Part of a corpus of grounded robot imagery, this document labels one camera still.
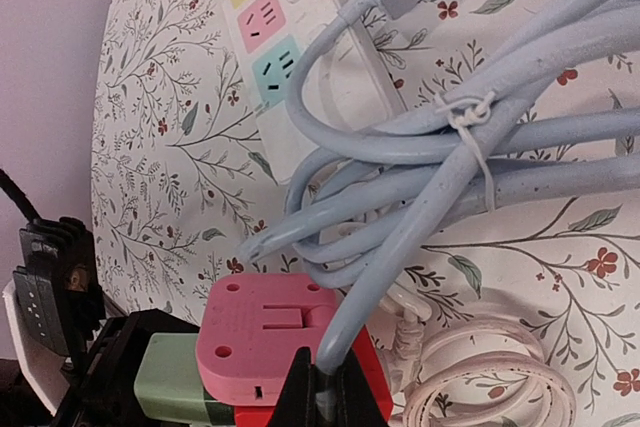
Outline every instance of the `tablecloth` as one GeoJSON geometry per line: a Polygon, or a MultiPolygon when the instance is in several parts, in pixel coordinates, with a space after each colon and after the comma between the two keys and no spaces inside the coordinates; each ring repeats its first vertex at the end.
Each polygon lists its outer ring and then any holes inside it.
{"type": "MultiPolygon", "coordinates": [[[[400,21],[372,9],[364,23],[407,107],[429,108],[545,1],[423,0],[400,21]]],[[[251,265],[235,254],[282,217],[285,189],[271,178],[227,22],[218,0],[112,0],[95,103],[93,227],[100,280],[128,310],[160,307],[198,323],[220,277],[301,270],[292,251],[251,265]]],[[[523,122],[637,106],[639,60],[620,52],[568,65],[523,122]]],[[[629,155],[635,141],[519,156],[629,155]]],[[[433,305],[431,331],[493,312],[535,333],[576,390],[576,425],[640,422],[639,213],[637,192],[505,208],[424,239],[402,282],[433,305]]],[[[487,399],[517,384],[470,381],[487,399]]],[[[438,404],[446,412],[455,401],[452,393],[438,404]]]]}

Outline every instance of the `zip tie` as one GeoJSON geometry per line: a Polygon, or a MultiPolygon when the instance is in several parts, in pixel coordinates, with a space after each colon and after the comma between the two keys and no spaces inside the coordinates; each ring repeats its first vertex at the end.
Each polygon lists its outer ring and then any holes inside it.
{"type": "Polygon", "coordinates": [[[496,99],[496,93],[490,91],[483,99],[465,97],[455,102],[447,104],[440,93],[434,97],[434,101],[438,106],[436,113],[447,113],[449,125],[456,129],[460,135],[460,139],[471,150],[476,157],[480,168],[484,174],[485,184],[485,205],[489,212],[496,210],[496,187],[493,180],[493,174],[485,156],[480,150],[480,146],[476,139],[471,135],[469,127],[486,123],[491,117],[491,104],[496,99]],[[456,109],[461,109],[461,113],[456,113],[456,109]]]}

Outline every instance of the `red flower print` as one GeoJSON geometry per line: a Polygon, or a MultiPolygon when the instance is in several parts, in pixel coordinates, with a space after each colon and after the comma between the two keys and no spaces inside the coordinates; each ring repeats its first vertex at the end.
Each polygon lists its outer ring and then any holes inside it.
{"type": "Polygon", "coordinates": [[[440,12],[440,14],[438,15],[441,20],[444,20],[447,17],[455,19],[458,16],[458,12],[456,12],[456,9],[458,8],[458,1],[456,0],[451,2],[449,5],[447,5],[447,3],[443,0],[438,4],[438,8],[442,10],[442,12],[440,12]]]}
{"type": "Polygon", "coordinates": [[[491,389],[487,395],[490,399],[497,399],[498,397],[501,397],[506,392],[506,390],[507,389],[499,385],[491,389]]]}
{"type": "Polygon", "coordinates": [[[602,247],[598,250],[598,258],[587,262],[587,270],[595,272],[598,277],[604,279],[607,274],[613,274],[618,269],[617,261],[618,254],[609,252],[606,247],[602,247]]]}
{"type": "Polygon", "coordinates": [[[160,132],[160,135],[164,135],[169,132],[169,126],[167,125],[167,120],[164,117],[162,120],[158,121],[158,132],[160,132]]]}
{"type": "Polygon", "coordinates": [[[569,83],[570,80],[576,80],[578,78],[578,71],[576,69],[565,70],[556,80],[562,86],[569,83]]]}
{"type": "Polygon", "coordinates": [[[232,90],[231,93],[229,94],[229,97],[227,97],[227,100],[231,104],[231,107],[236,105],[236,103],[240,100],[240,97],[238,97],[238,92],[236,92],[235,90],[232,90]]]}
{"type": "Polygon", "coordinates": [[[244,272],[244,265],[238,262],[238,259],[234,257],[231,260],[227,259],[227,269],[229,269],[232,274],[241,274],[244,272]]]}
{"type": "Polygon", "coordinates": [[[620,392],[622,397],[626,397],[633,390],[640,392],[640,369],[633,369],[631,372],[620,372],[618,381],[613,384],[613,390],[620,392]]]}
{"type": "Polygon", "coordinates": [[[264,220],[261,220],[260,222],[258,222],[258,225],[255,225],[253,227],[253,231],[257,234],[258,232],[261,232],[266,228],[267,226],[265,225],[264,220]]]}

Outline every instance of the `white power strip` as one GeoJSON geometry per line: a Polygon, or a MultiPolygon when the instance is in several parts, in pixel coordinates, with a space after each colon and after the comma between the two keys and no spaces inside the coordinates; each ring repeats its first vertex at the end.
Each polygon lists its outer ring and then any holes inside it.
{"type": "MultiPolygon", "coordinates": [[[[286,183],[316,146],[291,123],[285,85],[295,62],[347,0],[220,0],[267,160],[286,183]]],[[[341,130],[383,122],[404,109],[362,25],[350,29],[313,68],[307,107],[341,130]]]]}

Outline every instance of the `pink wall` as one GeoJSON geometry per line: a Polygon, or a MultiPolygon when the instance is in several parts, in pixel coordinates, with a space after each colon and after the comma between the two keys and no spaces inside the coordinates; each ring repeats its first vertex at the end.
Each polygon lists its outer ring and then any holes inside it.
{"type": "MultiPolygon", "coordinates": [[[[110,0],[0,0],[0,165],[45,217],[90,220],[91,122],[110,0]]],[[[25,221],[0,195],[0,290],[25,221]]],[[[0,358],[14,355],[0,307],[0,358]]]]}

